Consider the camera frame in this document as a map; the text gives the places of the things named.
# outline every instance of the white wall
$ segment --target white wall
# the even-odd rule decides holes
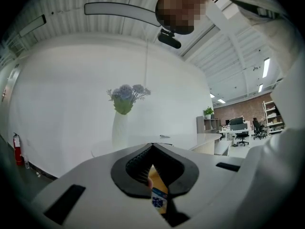
[[[7,113],[5,113],[3,110],[3,101],[2,101],[2,94],[5,90],[6,84],[8,82],[8,78],[10,76],[11,71],[14,69],[16,63],[11,62],[7,65],[5,65],[1,71],[0,71],[0,135],[5,138],[6,137],[6,131],[7,131],[7,126],[6,126],[6,120],[7,120]]]
[[[33,48],[9,113],[9,134],[20,135],[30,162],[60,177],[92,158],[91,149],[111,138],[115,110],[106,90],[144,83],[145,46],[90,33]],[[196,116],[212,106],[205,75],[155,45],[149,45],[147,87],[152,95],[129,113],[130,135],[196,133]]]

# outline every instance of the computer monitor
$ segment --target computer monitor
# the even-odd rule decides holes
[[[237,125],[230,125],[231,131],[239,131],[239,130],[245,130],[248,128],[247,123],[244,124],[237,124]]]
[[[244,123],[244,120],[242,117],[235,118],[230,121],[230,125],[239,125],[239,124],[243,124],[243,123]]]

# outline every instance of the brick wall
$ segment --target brick wall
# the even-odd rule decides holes
[[[241,116],[245,120],[249,120],[250,123],[252,123],[254,117],[260,121],[264,117],[263,101],[269,102],[271,100],[270,93],[268,93],[244,102],[216,108],[214,109],[215,118],[220,119],[222,125],[225,125],[225,120]]]

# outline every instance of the metal shelving unit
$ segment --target metal shelving unit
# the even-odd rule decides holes
[[[265,126],[270,128],[269,133],[279,133],[284,130],[285,123],[278,112],[274,101],[262,103],[264,109]]]

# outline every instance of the office chair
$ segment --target office chair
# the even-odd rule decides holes
[[[241,134],[237,135],[238,137],[240,137],[242,140],[240,142],[237,142],[236,144],[239,145],[240,143],[243,144],[244,146],[246,146],[246,143],[249,145],[249,142],[244,141],[244,139],[249,136],[248,132],[241,132]]]
[[[256,138],[262,139],[264,137],[266,137],[266,133],[263,131],[261,125],[258,123],[258,121],[252,121],[253,125],[254,125],[254,133],[256,134],[256,136],[253,137],[253,140],[255,140]]]

